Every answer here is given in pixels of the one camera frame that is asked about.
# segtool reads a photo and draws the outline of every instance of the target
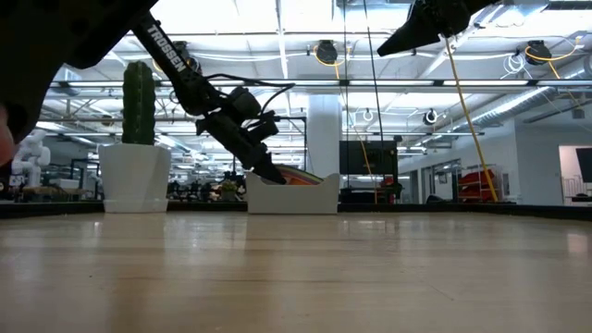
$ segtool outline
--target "black screen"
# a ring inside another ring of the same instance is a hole
[[[592,148],[576,149],[577,159],[582,170],[582,179],[585,183],[592,183]]]
[[[397,143],[384,142],[382,150],[380,142],[365,142],[368,164],[375,175],[398,174]],[[364,150],[360,142],[339,142],[339,172],[341,175],[368,175],[368,167],[364,159]]]

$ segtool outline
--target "person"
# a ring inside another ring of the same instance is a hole
[[[8,112],[0,104],[0,166],[3,166],[14,157],[15,143],[8,129]]]

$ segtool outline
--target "ceiling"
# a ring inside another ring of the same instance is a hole
[[[446,47],[443,42],[417,49],[416,55],[378,57],[376,49],[405,22],[410,6],[391,5],[385,0],[369,1],[369,5],[368,20],[361,6],[349,6],[345,13],[345,27],[341,6],[334,6],[332,0],[160,0],[152,13],[162,21],[163,29],[173,41],[189,43],[189,51],[192,56],[199,59],[204,75],[226,73],[260,80],[335,80],[338,76],[335,68],[323,66],[315,59],[314,52],[311,52],[320,40],[331,40],[334,41],[344,61],[343,65],[339,66],[341,80],[374,77],[369,42],[372,42],[376,78],[379,80],[453,78],[450,61],[447,55],[443,54]],[[575,37],[581,36],[573,55],[556,62],[555,65],[559,68],[589,53],[592,37],[587,31],[592,28],[592,13],[588,10],[538,10],[525,16],[515,8],[494,7],[492,10],[494,9],[497,16],[486,21],[482,29],[471,26],[463,35],[452,40],[455,46],[455,62],[461,79],[514,80],[522,79],[527,75],[526,71],[534,78],[548,75],[547,66],[525,65],[523,70],[515,74],[509,71],[507,64],[511,54],[516,50],[524,50],[527,42],[531,40],[543,40],[553,56],[561,56],[570,54],[576,47]],[[371,39],[368,38],[368,26]],[[166,75],[154,66],[151,57],[132,34],[118,43],[95,67],[69,70],[80,75],[80,79],[84,81],[120,81],[125,66],[136,60],[145,61],[154,70],[157,80],[167,79]],[[117,86],[109,89],[103,90],[102,93],[117,94],[117,91],[120,91]],[[94,93],[97,93],[97,89],[89,88],[83,89],[79,95],[85,98],[65,95],[63,99],[59,98],[59,95],[48,97],[44,103],[42,119],[51,125],[46,127],[53,128],[50,131],[70,133],[120,132],[120,123],[117,121],[105,126],[98,120],[106,116],[120,118],[123,106],[121,100],[104,97],[94,99]],[[263,104],[274,91],[258,88],[254,93]],[[284,94],[276,99],[270,108],[283,116],[305,116],[308,112],[314,112],[309,109],[308,96],[311,93],[318,91],[298,89],[289,95]],[[336,89],[329,93],[343,92]],[[194,119],[179,120],[186,116],[177,105],[170,103],[167,94],[167,89],[159,93],[162,98],[157,103],[157,116],[177,120],[158,122],[157,131],[194,132]],[[499,96],[500,93],[496,91],[465,92],[470,109],[486,105]],[[463,114],[459,96],[452,89],[433,92],[390,92],[383,89],[378,100],[384,130],[426,130],[422,117],[429,109],[446,115],[440,117],[437,126],[450,123]],[[377,130],[374,117],[377,110],[376,96],[372,90],[350,90],[347,101],[351,124],[353,123],[356,129]],[[371,119],[367,115],[368,112],[373,115]],[[347,119],[343,117],[342,121],[345,129]],[[298,124],[284,121],[279,126],[285,135],[276,137],[270,145],[303,146]],[[101,136],[80,138],[84,140],[79,142],[86,144],[91,150],[97,143],[114,140],[112,137]],[[194,152],[225,153],[221,146],[208,138],[188,135],[175,137],[174,140],[179,146]],[[302,152],[287,151],[278,155],[277,159],[296,161],[296,158],[292,158],[296,153],[302,155]]]

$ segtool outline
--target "white planter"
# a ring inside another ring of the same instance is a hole
[[[164,213],[171,155],[141,144],[99,148],[107,213]]]

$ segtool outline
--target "wooden table surface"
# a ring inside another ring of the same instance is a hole
[[[592,332],[592,224],[469,214],[0,222],[0,332]]]

